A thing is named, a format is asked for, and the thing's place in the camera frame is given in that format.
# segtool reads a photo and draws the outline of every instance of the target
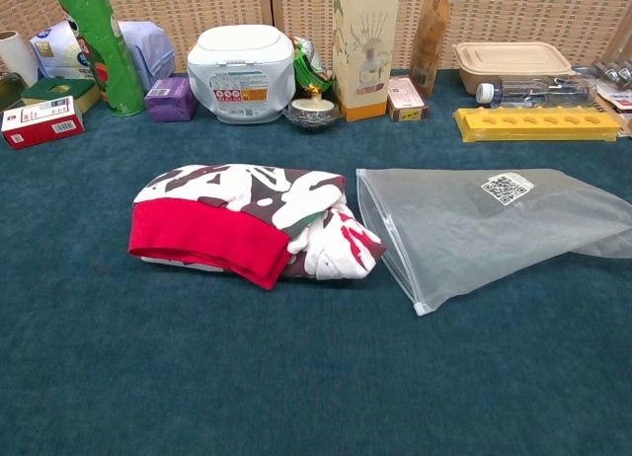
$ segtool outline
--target wicker wall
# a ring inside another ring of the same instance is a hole
[[[311,38],[331,60],[332,0],[272,0],[276,25]],[[112,0],[120,19],[152,20],[169,34],[178,69],[199,33],[217,25],[270,23],[271,0]],[[400,0],[393,65],[407,67],[422,0]],[[441,66],[453,67],[451,46],[464,40],[548,41],[573,63],[590,62],[607,48],[632,0],[465,0],[454,7]],[[0,30],[25,39],[62,20],[56,0],[0,0]]]
[[[276,25],[312,38],[329,63],[331,0],[273,0]],[[411,40],[423,0],[400,0],[394,67],[408,67]],[[602,54],[632,0],[465,0],[453,8],[441,67],[455,67],[451,46],[461,41],[541,40],[572,63]]]

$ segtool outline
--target purple box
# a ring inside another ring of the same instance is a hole
[[[165,78],[154,83],[145,96],[145,104],[154,122],[179,122],[191,120],[198,100],[189,78]]]

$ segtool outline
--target green can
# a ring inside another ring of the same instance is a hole
[[[145,109],[142,86],[110,0],[58,0],[113,115]]]

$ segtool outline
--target paper towel roll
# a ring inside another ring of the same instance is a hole
[[[0,32],[0,59],[9,71],[18,73],[33,86],[38,80],[38,66],[17,32]]]

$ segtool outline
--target yellow plastic holder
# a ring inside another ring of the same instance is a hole
[[[459,109],[454,113],[463,142],[616,141],[619,124],[594,108]]]

